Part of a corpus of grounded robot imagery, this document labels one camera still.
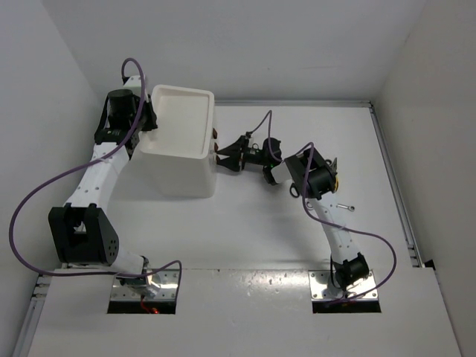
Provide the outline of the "white drawer cabinet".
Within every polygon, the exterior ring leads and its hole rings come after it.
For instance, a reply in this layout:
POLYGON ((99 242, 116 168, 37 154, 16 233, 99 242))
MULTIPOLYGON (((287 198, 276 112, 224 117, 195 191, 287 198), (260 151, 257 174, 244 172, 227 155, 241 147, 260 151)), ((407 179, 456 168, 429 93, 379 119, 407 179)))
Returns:
POLYGON ((156 85, 158 128, 142 132, 113 191, 116 199, 209 198, 216 188, 215 100, 210 91, 156 85))

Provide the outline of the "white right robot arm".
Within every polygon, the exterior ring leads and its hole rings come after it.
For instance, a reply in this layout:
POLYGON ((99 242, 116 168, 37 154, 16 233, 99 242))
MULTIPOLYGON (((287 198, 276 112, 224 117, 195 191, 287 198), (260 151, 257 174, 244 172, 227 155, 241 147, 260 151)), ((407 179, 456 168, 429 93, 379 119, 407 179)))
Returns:
POLYGON ((238 173, 247 164, 262 167, 264 179, 270 185, 290 181, 303 201, 307 214, 322 224, 330 249, 330 282, 341 291, 339 300, 349 298, 347 289, 369 276, 370 268, 361 249, 354 243, 339 212, 334 194, 338 190, 336 162, 330 162, 308 143, 294 155, 282 157, 280 141, 270 137, 261 147, 250 145, 247 132, 233 144, 217 151, 217 164, 238 173))

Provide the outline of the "yellow handled pliers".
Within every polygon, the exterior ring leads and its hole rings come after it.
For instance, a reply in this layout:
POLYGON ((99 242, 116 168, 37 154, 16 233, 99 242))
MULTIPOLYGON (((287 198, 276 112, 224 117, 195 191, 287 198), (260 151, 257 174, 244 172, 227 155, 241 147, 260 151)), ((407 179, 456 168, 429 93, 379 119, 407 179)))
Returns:
POLYGON ((337 158, 334 158, 332 161, 330 159, 326 159, 326 163, 328 164, 329 168, 331 169, 332 173, 334 174, 334 188, 333 193, 338 190, 339 180, 338 180, 338 171, 337 171, 337 158))

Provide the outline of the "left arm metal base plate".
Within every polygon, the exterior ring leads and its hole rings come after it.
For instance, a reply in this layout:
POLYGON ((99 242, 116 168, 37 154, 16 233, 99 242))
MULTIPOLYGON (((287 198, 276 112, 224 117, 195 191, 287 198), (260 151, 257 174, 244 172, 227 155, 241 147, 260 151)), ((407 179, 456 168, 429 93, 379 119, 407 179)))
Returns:
POLYGON ((110 301, 173 302, 177 298, 180 271, 167 269, 144 278, 122 278, 113 280, 110 301))

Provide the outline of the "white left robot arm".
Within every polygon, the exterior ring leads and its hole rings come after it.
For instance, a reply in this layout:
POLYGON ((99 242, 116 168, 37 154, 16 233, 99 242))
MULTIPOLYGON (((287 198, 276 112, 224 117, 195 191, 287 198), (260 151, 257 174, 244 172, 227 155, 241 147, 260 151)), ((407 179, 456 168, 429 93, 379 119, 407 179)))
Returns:
POLYGON ((120 89, 106 96, 94 134, 93 165, 62 207, 54 207, 48 222, 61 263, 103 268, 143 298, 157 292, 155 276, 146 276, 147 258, 127 251, 106 212, 123 168, 131 160, 141 133, 156 129, 157 118, 140 76, 123 78, 120 89))

